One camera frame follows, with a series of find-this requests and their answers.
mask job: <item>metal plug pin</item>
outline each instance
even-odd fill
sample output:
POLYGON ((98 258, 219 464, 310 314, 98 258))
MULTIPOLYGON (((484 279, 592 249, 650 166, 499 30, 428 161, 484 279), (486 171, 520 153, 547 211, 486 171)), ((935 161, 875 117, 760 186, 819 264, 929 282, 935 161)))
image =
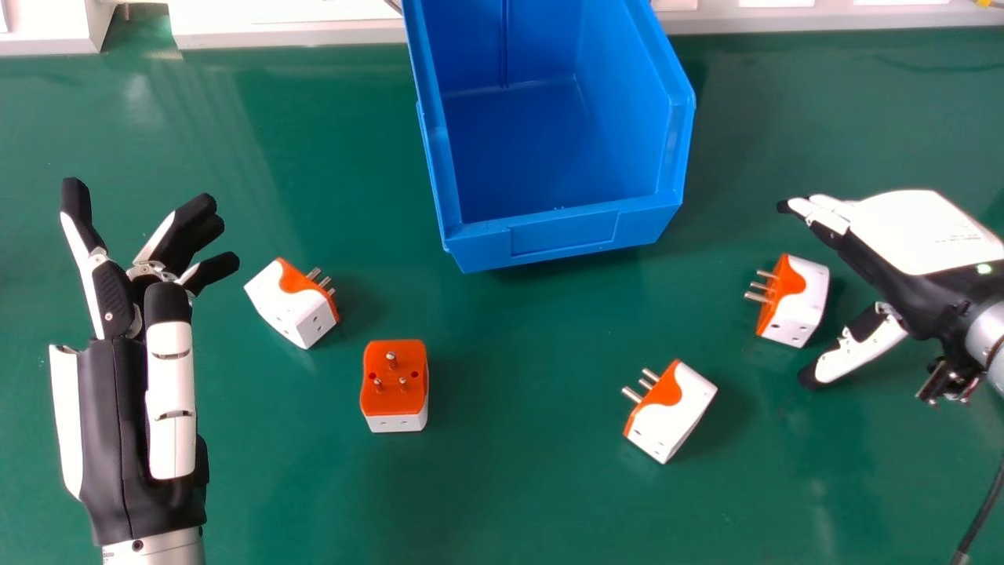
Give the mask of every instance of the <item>metal plug pin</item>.
POLYGON ((743 295, 743 298, 746 299, 746 300, 748 300, 748 301, 756 301, 758 303, 769 303, 770 302, 769 300, 767 300, 767 297, 764 297, 762 295, 758 295, 756 293, 746 293, 745 295, 743 295))
POLYGON ((624 396, 626 396, 628 398, 631 398, 632 400, 634 400, 636 404, 639 404, 639 403, 642 402, 642 397, 637 392, 635 392, 634 390, 632 390, 632 388, 630 386, 625 386, 625 387, 621 388, 620 389, 620 393, 623 394, 624 396))

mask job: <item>white adapter body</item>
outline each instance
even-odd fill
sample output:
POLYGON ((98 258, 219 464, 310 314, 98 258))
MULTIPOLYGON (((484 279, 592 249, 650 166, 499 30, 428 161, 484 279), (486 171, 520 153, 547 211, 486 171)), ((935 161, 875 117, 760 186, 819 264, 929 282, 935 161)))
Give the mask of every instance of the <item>white adapter body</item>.
POLYGON ((330 277, 319 282, 314 268, 303 274, 286 260, 276 258, 244 285, 244 292, 269 326, 301 349, 310 349, 338 325, 330 277))
POLYGON ((756 334, 801 348, 819 327, 829 291, 829 268, 784 253, 767 272, 757 270, 764 282, 750 282, 746 299, 761 303, 756 334))
POLYGON ((718 387, 682 361, 674 361, 660 377, 648 369, 639 384, 643 396, 631 387, 621 392, 638 406, 624 426, 623 436, 661 464, 670 461, 704 416, 718 387))

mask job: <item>green tabletop surface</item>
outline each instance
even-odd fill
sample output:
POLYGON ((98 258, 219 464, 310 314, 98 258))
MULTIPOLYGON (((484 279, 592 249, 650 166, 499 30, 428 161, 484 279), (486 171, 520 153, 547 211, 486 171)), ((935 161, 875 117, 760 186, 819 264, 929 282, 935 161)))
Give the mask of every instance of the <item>green tabletop surface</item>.
MULTIPOLYGON (((197 299, 205 544, 222 564, 941 564, 989 486, 1004 409, 914 393, 909 342, 825 391, 795 373, 876 300, 775 202, 936 187, 1004 231, 1000 29, 674 38, 698 93, 684 205, 647 247, 479 274, 443 251, 405 45, 193 52, 134 9, 98 56, 0 60, 0 563, 97 563, 60 478, 46 346, 89 321, 57 221, 90 185, 128 263, 200 192, 240 272, 197 299), (782 252, 828 264, 796 350, 742 300, 782 252), (320 266, 342 325, 301 351, 242 286, 320 266), (421 434, 372 435, 361 358, 421 338, 421 434), (683 359, 719 387, 669 465, 618 390, 683 359)), ((1004 562, 1004 509, 973 563, 1004 562)))

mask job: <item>black cable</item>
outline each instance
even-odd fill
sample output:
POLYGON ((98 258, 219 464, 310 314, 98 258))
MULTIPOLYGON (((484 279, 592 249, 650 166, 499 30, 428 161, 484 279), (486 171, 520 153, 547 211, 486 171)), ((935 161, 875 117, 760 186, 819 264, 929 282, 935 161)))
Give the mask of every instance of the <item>black cable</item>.
POLYGON ((980 511, 976 513, 976 518, 973 519, 973 523, 969 525, 969 530, 966 531, 966 535, 959 542, 959 547, 956 548, 950 565, 962 565, 969 561, 969 546, 973 545, 973 540, 976 539, 976 535, 983 528, 983 523, 987 521, 987 516, 993 510, 994 503, 997 502, 997 496, 1001 494, 1001 487, 1004 487, 1004 458, 1001 458, 1000 466, 997 468, 997 476, 994 477, 994 482, 990 485, 990 491, 983 500, 983 506, 980 507, 980 511))

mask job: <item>blue plastic bin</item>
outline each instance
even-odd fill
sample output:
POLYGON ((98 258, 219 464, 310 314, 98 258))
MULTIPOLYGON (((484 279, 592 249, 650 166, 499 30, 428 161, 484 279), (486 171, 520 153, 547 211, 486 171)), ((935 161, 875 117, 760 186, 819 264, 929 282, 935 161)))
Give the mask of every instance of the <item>blue plastic bin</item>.
POLYGON ((464 272, 656 241, 695 97, 648 0, 405 0, 443 247, 464 272))

